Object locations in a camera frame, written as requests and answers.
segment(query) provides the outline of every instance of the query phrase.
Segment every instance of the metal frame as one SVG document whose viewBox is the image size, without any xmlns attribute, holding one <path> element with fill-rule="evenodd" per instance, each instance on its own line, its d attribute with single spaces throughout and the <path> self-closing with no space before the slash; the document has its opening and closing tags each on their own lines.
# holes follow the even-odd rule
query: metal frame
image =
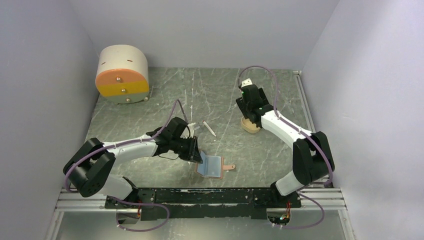
<svg viewBox="0 0 424 240">
<path fill-rule="evenodd" d="M 301 96 L 301 102 L 303 103 L 303 111 L 306 117 L 308 128 L 315 132 L 315 126 L 312 122 L 311 113 L 307 99 L 305 97 L 304 89 L 302 86 L 301 78 L 298 74 L 293 74 L 296 80 L 297 90 Z M 321 178 L 317 182 L 325 182 L 328 180 L 328 176 Z M 300 191 L 302 194 L 309 198 L 316 200 L 324 210 L 337 210 L 340 223 L 343 228 L 344 236 L 346 240 L 354 240 L 355 235 L 351 226 L 350 218 L 348 215 L 348 209 L 346 208 L 345 200 L 342 195 L 340 188 L 324 188 L 323 185 L 310 185 Z M 301 197 L 300 198 L 302 207 L 292 208 L 292 211 L 304 211 L 304 210 L 320 210 L 313 202 Z M 50 222 L 50 227 L 45 236 L 45 240 L 55 240 L 57 238 L 61 222 L 65 212 L 115 212 L 115 213 L 136 213 L 136 208 L 129 209 L 106 209 L 104 207 L 106 202 L 106 196 L 102 194 L 95 194 L 91 197 L 82 197 L 79 194 L 68 193 L 65 189 L 62 189 L 59 198 L 56 203 L 56 207 Z M 285 208 L 268 208 L 268 212 L 281 212 L 285 211 Z"/>
</svg>

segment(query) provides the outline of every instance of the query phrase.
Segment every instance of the marble table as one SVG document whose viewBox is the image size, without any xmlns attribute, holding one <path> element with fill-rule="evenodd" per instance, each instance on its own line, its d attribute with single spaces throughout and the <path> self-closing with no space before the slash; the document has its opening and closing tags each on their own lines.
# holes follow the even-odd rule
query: marble table
<svg viewBox="0 0 424 240">
<path fill-rule="evenodd" d="M 180 159 L 145 157 L 115 164 L 111 171 L 128 177 L 138 187 L 267 187 L 292 167 L 292 151 L 272 133 L 261 130 L 250 134 L 241 128 L 242 113 L 236 104 L 240 97 L 236 68 L 149 68 L 149 100 L 131 104 L 115 104 L 99 97 L 87 139 L 114 142 L 139 137 L 162 126 L 175 99 L 180 99 L 188 120 L 205 120 L 205 127 L 195 131 L 199 148 L 208 155 L 224 157 L 225 164 L 236 170 L 224 172 L 223 179 L 203 178 L 194 172 L 195 164 Z M 275 70 L 280 93 L 277 108 L 295 124 L 309 129 L 302 96 L 291 70 Z M 262 69 L 248 70 L 242 79 L 251 78 L 263 87 L 272 103 L 275 84 Z M 183 118 L 177 107 L 174 116 Z M 166 153 L 164 157 L 173 157 Z"/>
</svg>

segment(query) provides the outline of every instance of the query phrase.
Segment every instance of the wall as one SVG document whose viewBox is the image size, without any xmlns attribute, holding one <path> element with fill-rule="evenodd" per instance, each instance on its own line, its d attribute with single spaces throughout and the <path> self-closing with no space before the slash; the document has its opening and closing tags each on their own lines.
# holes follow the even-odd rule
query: wall
<svg viewBox="0 0 424 240">
<path fill-rule="evenodd" d="M 1 239 L 43 239 L 97 98 L 98 57 L 67 0 L 0 6 Z"/>
<path fill-rule="evenodd" d="M 142 50 L 150 66 L 300 70 L 339 0 L 70 0 L 99 53 Z"/>
<path fill-rule="evenodd" d="M 341 0 L 302 74 L 357 239 L 423 239 L 424 1 Z"/>
</svg>

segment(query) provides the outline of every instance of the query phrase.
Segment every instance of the pen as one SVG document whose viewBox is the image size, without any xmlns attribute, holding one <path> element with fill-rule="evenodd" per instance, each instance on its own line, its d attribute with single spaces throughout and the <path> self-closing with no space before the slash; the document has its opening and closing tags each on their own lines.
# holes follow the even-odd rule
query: pen
<svg viewBox="0 0 424 240">
<path fill-rule="evenodd" d="M 212 128 L 205 122 L 205 121 L 203 121 L 203 125 L 209 130 L 209 132 L 212 134 L 212 135 L 214 135 L 215 137 L 217 136 L 216 134 L 215 134 L 215 132 L 212 130 Z"/>
</svg>

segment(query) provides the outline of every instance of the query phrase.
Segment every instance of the purple cable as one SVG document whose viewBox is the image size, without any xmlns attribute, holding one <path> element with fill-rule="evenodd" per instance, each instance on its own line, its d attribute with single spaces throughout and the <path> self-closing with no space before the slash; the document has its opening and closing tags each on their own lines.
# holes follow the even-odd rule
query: purple cable
<svg viewBox="0 0 424 240">
<path fill-rule="evenodd" d="M 128 141 L 123 141 L 121 143 L 116 144 L 116 146 L 115 145 L 104 146 L 104 147 L 101 147 L 101 148 L 99 148 L 99 149 L 97 149 L 97 150 L 95 150 L 95 151 L 87 154 L 86 156 L 84 156 L 83 158 L 81 158 L 80 160 L 78 160 L 76 163 L 74 163 L 69 168 L 69 170 L 66 172 L 65 178 L 64 178 L 64 183 L 63 183 L 65 189 L 68 192 L 70 192 L 70 193 L 78 193 L 78 190 L 71 190 L 71 188 L 69 187 L 69 185 L 68 185 L 69 176 L 71 175 L 72 171 L 74 171 L 77 166 L 79 166 L 85 160 L 91 158 L 93 155 L 95 155 L 97 153 L 100 153 L 100 152 L 102 152 L 104 150 L 107 150 L 107 149 L 111 149 L 111 148 L 115 148 L 115 147 L 120 147 L 120 146 L 124 146 L 124 145 L 128 145 L 128 144 L 133 144 L 133 143 L 141 143 L 141 142 L 151 141 L 151 140 L 155 139 L 159 134 L 161 134 L 161 132 L 165 129 L 165 127 L 171 121 L 171 117 L 172 117 L 172 115 L 174 113 L 174 110 L 175 110 L 175 107 L 176 107 L 177 103 L 179 104 L 179 107 L 181 108 L 181 112 L 182 112 L 182 115 L 184 116 L 184 120 L 188 123 L 189 120 L 188 120 L 188 118 L 186 116 L 186 113 L 184 112 L 183 105 L 181 104 L 181 101 L 179 99 L 175 100 L 175 102 L 173 103 L 172 109 L 171 109 L 171 113 L 169 114 L 168 120 L 166 120 L 166 123 L 159 129 L 159 131 L 157 131 L 157 133 L 155 135 L 153 135 L 150 138 L 146 138 L 146 139 L 142 139 L 142 140 L 140 140 L 140 139 L 131 139 L 131 140 L 128 140 Z M 163 208 L 163 209 L 166 210 L 166 219 L 165 219 L 165 221 L 163 221 L 161 224 L 159 224 L 159 225 L 157 225 L 155 227 L 152 227 L 152 228 L 149 228 L 149 229 L 142 229 L 142 230 L 131 229 L 131 228 L 126 228 L 126 227 L 121 226 L 119 224 L 119 222 L 118 222 L 118 215 L 116 215 L 116 222 L 118 224 L 118 227 L 121 228 L 121 229 L 124 229 L 126 231 L 130 231 L 130 232 L 148 232 L 148 231 L 152 231 L 152 230 L 155 230 L 155 229 L 158 229 L 158 228 L 162 227 L 164 224 L 166 224 L 168 222 L 168 220 L 170 218 L 170 210 L 166 206 L 164 206 L 162 204 L 158 204 L 158 203 L 136 203 L 136 202 L 124 201 L 124 200 L 118 199 L 118 198 L 116 198 L 114 196 L 111 196 L 111 197 L 114 200 L 116 200 L 118 202 L 121 202 L 123 204 L 134 205 L 134 206 L 157 206 L 157 207 L 161 207 L 161 208 Z"/>
<path fill-rule="evenodd" d="M 163 225 L 165 225 L 168 222 L 168 220 L 170 219 L 170 210 L 166 206 L 164 206 L 162 204 L 158 204 L 158 203 L 136 203 L 136 202 L 129 202 L 129 201 L 124 201 L 124 200 L 118 199 L 118 198 L 116 198 L 114 196 L 112 196 L 111 198 L 114 199 L 114 200 L 116 200 L 116 201 L 118 201 L 118 202 L 120 202 L 120 203 L 123 203 L 123 204 L 134 205 L 134 206 L 156 206 L 156 207 L 161 207 L 161 208 L 163 208 L 163 209 L 166 210 L 166 218 L 165 218 L 165 220 L 161 224 L 159 224 L 159 225 L 157 225 L 155 227 L 152 227 L 152 228 L 148 228 L 148 229 L 132 229 L 132 228 L 123 227 L 119 223 L 118 214 L 116 214 L 116 224 L 117 224 L 116 226 L 118 228 L 120 228 L 120 229 L 125 230 L 125 231 L 137 232 L 137 233 L 153 231 L 153 230 L 156 230 L 156 229 L 162 227 Z"/>
<path fill-rule="evenodd" d="M 277 81 L 277 77 L 276 77 L 276 75 L 274 74 L 274 72 L 272 71 L 272 70 L 270 70 L 270 69 L 268 69 L 267 67 L 264 67 L 264 66 L 259 66 L 259 65 L 252 65 L 252 66 L 248 66 L 248 67 L 246 67 L 245 69 L 243 69 L 241 72 L 240 72 L 240 74 L 238 75 L 238 78 L 237 78 L 237 83 L 238 83 L 238 86 L 239 87 L 241 87 L 241 84 L 240 84 L 240 77 L 242 76 L 242 74 L 243 74 L 243 72 L 244 71 L 246 71 L 247 69 L 250 69 L 250 68 L 261 68 L 261 69 L 264 69 L 264 70 L 266 70 L 268 73 L 270 73 L 271 74 L 271 76 L 272 76 L 272 78 L 274 79 L 274 81 L 275 81 L 275 97 L 274 97 L 274 103 L 273 103 L 273 110 L 274 110 L 274 113 L 275 113 L 275 116 L 279 119 L 279 120 L 281 120 L 283 123 L 285 123 L 285 124 L 287 124 L 289 127 L 291 127 L 292 129 L 294 129 L 296 132 L 299 132 L 300 134 L 302 134 L 306 139 L 308 139 L 311 143 L 312 143 L 312 145 L 316 148 L 316 150 L 319 152 L 319 154 L 322 156 L 322 158 L 324 159 L 324 162 L 325 162 L 325 165 L 327 165 L 327 168 L 328 168 L 328 180 L 326 181 L 326 182 L 324 182 L 323 184 L 324 185 L 328 185 L 328 184 L 330 184 L 332 181 L 333 181 L 333 170 L 332 170 L 332 167 L 331 167 L 331 165 L 330 165 L 330 162 L 329 162 L 329 160 L 328 160 L 328 158 L 327 158 L 327 156 L 324 154 L 324 152 L 323 152 L 323 150 L 321 149 L 321 147 L 310 137 L 310 136 L 308 136 L 306 133 L 304 133 L 303 131 L 301 131 L 299 128 L 297 128 L 296 126 L 294 126 L 293 124 L 291 124 L 290 122 L 288 122 L 287 120 L 285 120 L 284 118 L 281 118 L 280 116 L 279 116 L 279 114 L 278 114 L 278 111 L 277 111 L 277 101 L 278 101 L 278 95 L 279 95 L 279 86 L 278 86 L 278 81 Z M 297 191 L 300 191 L 300 190 L 302 190 L 302 189 L 304 189 L 304 188 L 306 188 L 307 186 L 303 186 L 303 187 L 301 187 L 301 188 L 299 188 Z M 300 195 L 300 196 L 302 196 L 302 197 L 304 197 L 304 198 L 306 198 L 306 199 L 308 199 L 309 201 L 311 201 L 311 202 L 313 202 L 314 204 L 316 204 L 320 209 L 321 209 L 321 212 L 322 212 L 322 217 L 321 217 L 321 219 L 320 220 L 318 220 L 317 222 L 315 222 L 315 223 L 313 223 L 313 224 L 310 224 L 310 225 L 305 225 L 305 226 L 283 226 L 283 228 L 284 229 L 307 229 L 307 228 L 311 228 L 311 227 L 314 227 L 314 226 L 316 226 L 316 225 L 318 225 L 318 224 L 320 224 L 323 220 L 324 220 L 324 217 L 325 217 L 325 211 L 324 211 L 324 208 L 317 202 L 317 201 L 315 201 L 314 199 L 312 199 L 312 198 L 310 198 L 310 197 L 307 197 L 307 196 L 305 196 L 305 195 L 303 195 L 302 193 L 300 193 L 300 192 L 298 192 L 298 194 Z"/>
</svg>

